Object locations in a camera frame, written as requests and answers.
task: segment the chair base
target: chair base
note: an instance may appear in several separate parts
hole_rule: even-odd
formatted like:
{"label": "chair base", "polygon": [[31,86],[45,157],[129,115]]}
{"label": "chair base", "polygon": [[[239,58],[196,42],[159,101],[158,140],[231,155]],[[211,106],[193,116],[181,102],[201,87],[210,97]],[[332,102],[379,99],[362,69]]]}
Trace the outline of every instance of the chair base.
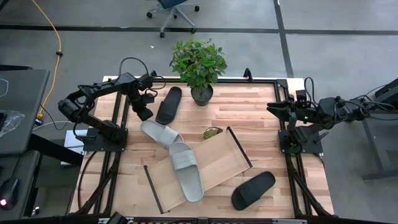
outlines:
{"label": "chair base", "polygon": [[164,29],[166,28],[167,24],[170,22],[172,17],[174,17],[174,19],[176,19],[177,15],[181,16],[182,19],[184,19],[187,23],[189,23],[192,26],[191,33],[194,34],[196,32],[195,24],[179,8],[179,6],[190,6],[190,5],[194,5],[195,6],[195,11],[196,12],[199,11],[198,4],[194,4],[194,3],[179,4],[178,6],[174,6],[174,7],[168,8],[168,9],[164,9],[161,4],[158,4],[154,9],[151,9],[151,10],[148,11],[147,17],[150,19],[150,18],[152,18],[152,13],[162,12],[162,11],[169,11],[169,15],[167,16],[167,18],[166,18],[165,22],[163,23],[162,27],[160,28],[160,37],[161,38],[164,38]]}

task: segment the gray floor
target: gray floor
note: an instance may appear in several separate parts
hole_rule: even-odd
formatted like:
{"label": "gray floor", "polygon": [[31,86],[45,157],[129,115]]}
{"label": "gray floor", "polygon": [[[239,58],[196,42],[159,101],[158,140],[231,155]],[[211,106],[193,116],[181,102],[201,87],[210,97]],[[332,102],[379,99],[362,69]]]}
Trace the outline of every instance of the gray floor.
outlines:
{"label": "gray floor", "polygon": [[[154,1],[37,1],[57,25],[160,27],[165,15],[148,20],[146,11]],[[393,0],[279,0],[286,29],[398,30],[398,1]],[[186,8],[200,28],[277,29],[272,0],[202,0],[201,11]],[[0,24],[47,25],[30,1],[13,0],[0,12]],[[188,27],[181,19],[171,27]],[[119,61],[136,56],[159,75],[176,75],[169,68],[172,47],[190,33],[157,32],[60,32],[62,58],[55,91],[46,107],[55,120],[65,118],[57,102],[77,84],[98,82],[115,75]],[[286,77],[279,34],[196,33],[194,38],[212,38],[226,53],[227,76],[240,77],[246,67],[255,77]],[[315,94],[340,95],[349,99],[397,78],[398,35],[288,35],[294,77],[311,76]],[[52,31],[0,30],[0,63],[30,65],[53,72],[57,38]],[[125,71],[140,75],[141,65],[127,63]],[[36,132],[60,139],[64,131],[47,126]],[[362,181],[362,175],[377,171],[361,123],[339,124],[323,140],[326,176],[335,213],[345,218],[398,223],[398,179]],[[52,173],[57,187],[40,195],[42,216],[65,213],[75,185],[75,170],[59,169],[48,160],[43,170]],[[59,182],[66,174],[70,180]]]}

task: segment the wooden table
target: wooden table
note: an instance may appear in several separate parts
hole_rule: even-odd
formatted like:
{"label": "wooden table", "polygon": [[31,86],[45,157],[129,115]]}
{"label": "wooden table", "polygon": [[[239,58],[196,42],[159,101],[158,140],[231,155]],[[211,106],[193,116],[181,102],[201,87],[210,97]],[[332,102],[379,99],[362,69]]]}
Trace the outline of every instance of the wooden table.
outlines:
{"label": "wooden table", "polygon": [[[303,89],[303,79],[287,79],[290,94]],[[185,202],[169,213],[161,215],[155,198],[149,187],[143,165],[150,166],[169,156],[168,152],[156,144],[140,130],[141,121],[129,111],[127,128],[129,138],[127,149],[122,153],[118,181],[114,195],[113,211],[132,217],[225,217],[225,218],[292,218],[294,217],[290,187],[284,155],[277,141],[279,120],[270,114],[267,103],[275,102],[274,86],[270,84],[221,84],[213,85],[214,95],[209,105],[197,106],[190,96],[190,89],[183,83],[169,83],[159,91],[155,103],[148,105],[156,114],[160,102],[172,86],[183,91],[178,113],[169,126],[178,131],[191,145],[202,141],[203,132],[210,126],[223,129],[231,126],[242,144],[253,168],[239,174],[222,184],[207,190],[203,200],[197,203]],[[98,99],[95,116],[111,119],[116,94]],[[120,122],[124,99],[121,101]],[[104,153],[97,153],[88,165],[81,187],[81,199],[84,203],[92,194],[100,179]],[[333,213],[325,171],[319,158],[312,154],[303,154],[303,165],[308,188],[324,208]],[[231,204],[233,190],[251,177],[270,171],[276,177],[276,183],[260,200],[243,211],[236,211]],[[304,210],[303,197],[297,186],[300,208]],[[108,187],[104,191],[104,207]],[[71,212],[77,210],[75,192]]]}

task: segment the gray slipper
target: gray slipper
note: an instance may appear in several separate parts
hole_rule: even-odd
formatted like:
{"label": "gray slipper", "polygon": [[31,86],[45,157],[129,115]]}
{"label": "gray slipper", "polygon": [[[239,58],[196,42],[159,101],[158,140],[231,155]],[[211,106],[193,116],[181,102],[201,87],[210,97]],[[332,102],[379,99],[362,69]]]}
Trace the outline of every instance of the gray slipper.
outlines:
{"label": "gray slipper", "polygon": [[169,153],[185,198],[189,202],[201,200],[204,190],[192,148],[184,142],[175,142],[170,145]]}
{"label": "gray slipper", "polygon": [[146,120],[142,122],[141,130],[166,149],[175,142],[184,142],[178,132],[155,121]]}

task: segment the slipper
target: slipper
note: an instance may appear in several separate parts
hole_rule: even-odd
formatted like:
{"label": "slipper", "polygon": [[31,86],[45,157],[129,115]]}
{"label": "slipper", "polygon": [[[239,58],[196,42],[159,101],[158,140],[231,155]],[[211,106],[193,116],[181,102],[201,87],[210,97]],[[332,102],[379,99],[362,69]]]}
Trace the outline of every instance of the slipper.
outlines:
{"label": "slipper", "polygon": [[156,115],[156,122],[159,124],[170,124],[177,114],[178,105],[180,104],[182,90],[173,86],[167,94],[164,101],[160,103],[159,110]]}
{"label": "slipper", "polygon": [[169,152],[174,173],[180,181],[185,198],[189,202],[201,200],[204,190],[192,148],[184,142],[176,142],[169,147]]}
{"label": "slipper", "polygon": [[275,184],[275,177],[268,171],[239,185],[232,193],[232,205],[238,211],[244,210],[261,198]]}
{"label": "slipper", "polygon": [[141,130],[166,149],[175,142],[184,142],[178,132],[155,121],[146,120],[142,122]]}

